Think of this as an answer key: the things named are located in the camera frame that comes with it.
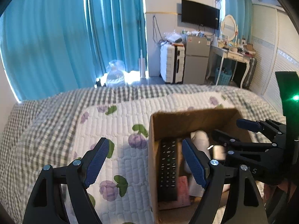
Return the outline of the black wall television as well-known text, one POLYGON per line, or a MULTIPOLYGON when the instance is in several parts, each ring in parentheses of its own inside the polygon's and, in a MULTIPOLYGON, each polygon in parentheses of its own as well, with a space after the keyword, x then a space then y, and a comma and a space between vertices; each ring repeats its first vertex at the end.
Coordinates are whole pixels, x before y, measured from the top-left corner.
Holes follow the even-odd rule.
POLYGON ((218 30, 220 10, 195 1, 181 0, 181 21, 218 30))

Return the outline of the white dressing table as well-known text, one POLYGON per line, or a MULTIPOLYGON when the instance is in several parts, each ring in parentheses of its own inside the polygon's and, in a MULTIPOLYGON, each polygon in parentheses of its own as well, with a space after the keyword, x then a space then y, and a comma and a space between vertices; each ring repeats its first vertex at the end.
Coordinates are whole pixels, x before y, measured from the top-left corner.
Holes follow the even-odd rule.
POLYGON ((208 57, 206 78, 215 78, 215 70, 219 67, 219 76, 223 67, 231 69, 233 75, 230 82, 239 88, 248 89, 254 76, 257 60, 250 55, 226 50, 218 46, 211 46, 208 57))

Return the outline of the white bottle red cap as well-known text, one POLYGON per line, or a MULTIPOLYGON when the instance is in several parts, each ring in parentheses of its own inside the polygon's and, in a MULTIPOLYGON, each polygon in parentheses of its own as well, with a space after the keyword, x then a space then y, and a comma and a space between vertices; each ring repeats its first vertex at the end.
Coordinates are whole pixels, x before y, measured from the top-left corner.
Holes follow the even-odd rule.
POLYGON ((202 130, 182 140, 184 169, 189 174, 189 195, 193 197, 221 196, 226 177, 224 166, 212 159, 209 138, 202 130))

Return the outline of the black remote control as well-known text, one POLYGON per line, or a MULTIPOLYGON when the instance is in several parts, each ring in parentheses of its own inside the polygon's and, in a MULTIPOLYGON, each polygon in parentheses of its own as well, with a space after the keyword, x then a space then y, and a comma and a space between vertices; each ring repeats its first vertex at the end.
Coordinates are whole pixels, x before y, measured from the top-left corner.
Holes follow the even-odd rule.
POLYGON ((177 200, 178 140, 163 138, 160 142, 157 194, 158 202, 177 200))

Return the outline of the white suitcase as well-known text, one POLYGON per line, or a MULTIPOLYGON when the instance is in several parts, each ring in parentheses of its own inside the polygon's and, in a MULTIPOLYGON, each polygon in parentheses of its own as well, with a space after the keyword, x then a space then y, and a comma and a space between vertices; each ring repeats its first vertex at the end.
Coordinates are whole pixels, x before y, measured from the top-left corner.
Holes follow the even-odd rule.
POLYGON ((165 83, 182 83, 185 49, 182 43, 164 43, 160 47, 160 75, 165 83))

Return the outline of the pink card case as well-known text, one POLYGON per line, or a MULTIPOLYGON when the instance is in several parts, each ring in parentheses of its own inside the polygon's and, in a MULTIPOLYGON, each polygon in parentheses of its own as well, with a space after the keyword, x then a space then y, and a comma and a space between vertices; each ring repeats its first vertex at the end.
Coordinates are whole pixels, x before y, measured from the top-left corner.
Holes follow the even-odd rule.
POLYGON ((177 207, 187 207, 190 204, 187 176, 180 176, 177 188, 177 207))

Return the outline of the cardboard box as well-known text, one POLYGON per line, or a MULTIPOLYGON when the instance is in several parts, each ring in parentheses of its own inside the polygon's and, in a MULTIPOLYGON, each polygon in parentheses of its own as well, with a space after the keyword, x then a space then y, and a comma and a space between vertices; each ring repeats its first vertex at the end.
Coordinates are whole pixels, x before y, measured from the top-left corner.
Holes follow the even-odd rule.
POLYGON ((197 130, 211 133, 222 130, 239 140, 250 142, 246 130, 238 129, 236 121, 242 117, 235 108, 203 109, 182 112, 159 112, 149 123, 149 189, 155 223, 213 223, 221 201, 226 200, 222 223, 266 223, 267 217, 260 192, 249 164, 237 163, 227 167, 219 160, 211 160, 189 139, 197 130), (189 207, 160 211, 158 200, 166 188, 159 176, 161 140, 178 141, 178 157, 170 164, 170 177, 182 174, 188 163, 193 176, 205 189, 202 199, 189 207))

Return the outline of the clear plastic bag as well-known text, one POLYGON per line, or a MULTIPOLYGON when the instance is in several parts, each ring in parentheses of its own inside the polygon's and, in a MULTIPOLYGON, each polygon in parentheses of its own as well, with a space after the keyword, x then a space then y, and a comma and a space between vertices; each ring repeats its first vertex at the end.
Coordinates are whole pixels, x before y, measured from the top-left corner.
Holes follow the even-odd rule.
POLYGON ((107 67, 106 86, 118 87, 125 86, 125 65, 121 60, 112 60, 107 67))

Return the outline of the grey mini fridge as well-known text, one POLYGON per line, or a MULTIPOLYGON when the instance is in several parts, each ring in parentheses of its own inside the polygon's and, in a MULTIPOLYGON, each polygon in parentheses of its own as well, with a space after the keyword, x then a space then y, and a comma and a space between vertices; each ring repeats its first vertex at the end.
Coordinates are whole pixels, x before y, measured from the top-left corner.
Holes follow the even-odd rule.
POLYGON ((204 84, 210 45, 207 38, 186 35, 183 84, 204 84))

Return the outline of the blue curtain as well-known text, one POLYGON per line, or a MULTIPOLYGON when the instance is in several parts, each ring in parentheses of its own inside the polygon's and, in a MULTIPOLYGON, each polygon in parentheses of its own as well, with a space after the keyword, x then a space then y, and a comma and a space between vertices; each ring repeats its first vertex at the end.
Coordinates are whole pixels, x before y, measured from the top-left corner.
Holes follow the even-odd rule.
POLYGON ((19 101, 93 87, 147 56, 143 0, 1 0, 1 58, 19 101))

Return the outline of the white oval vanity mirror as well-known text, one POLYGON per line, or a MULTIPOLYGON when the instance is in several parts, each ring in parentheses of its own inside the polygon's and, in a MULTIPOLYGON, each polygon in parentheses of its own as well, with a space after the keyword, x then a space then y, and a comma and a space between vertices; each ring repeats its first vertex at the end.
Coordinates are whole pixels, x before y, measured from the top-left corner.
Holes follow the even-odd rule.
POLYGON ((232 15, 226 15, 221 22, 222 38, 233 41, 238 35, 238 25, 232 15))

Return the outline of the white sliding wardrobe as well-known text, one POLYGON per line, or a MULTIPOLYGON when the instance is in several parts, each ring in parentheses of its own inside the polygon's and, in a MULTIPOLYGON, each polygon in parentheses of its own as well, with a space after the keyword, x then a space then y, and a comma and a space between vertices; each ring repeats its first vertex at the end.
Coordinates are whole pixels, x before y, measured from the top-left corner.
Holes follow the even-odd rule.
POLYGON ((254 4, 251 42, 258 63, 250 90, 281 113, 282 103, 275 72, 298 72, 298 32, 281 9, 254 4))

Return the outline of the blue laundry basket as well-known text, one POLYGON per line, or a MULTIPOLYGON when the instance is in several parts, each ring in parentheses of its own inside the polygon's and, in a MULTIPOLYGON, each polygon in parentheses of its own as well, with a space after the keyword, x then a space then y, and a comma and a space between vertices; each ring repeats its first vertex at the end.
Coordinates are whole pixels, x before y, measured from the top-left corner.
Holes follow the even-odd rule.
POLYGON ((219 67, 217 67, 215 70, 214 83, 218 83, 218 85, 229 85, 229 82, 233 75, 231 69, 223 67, 221 69, 220 76, 218 74, 219 74, 219 67))

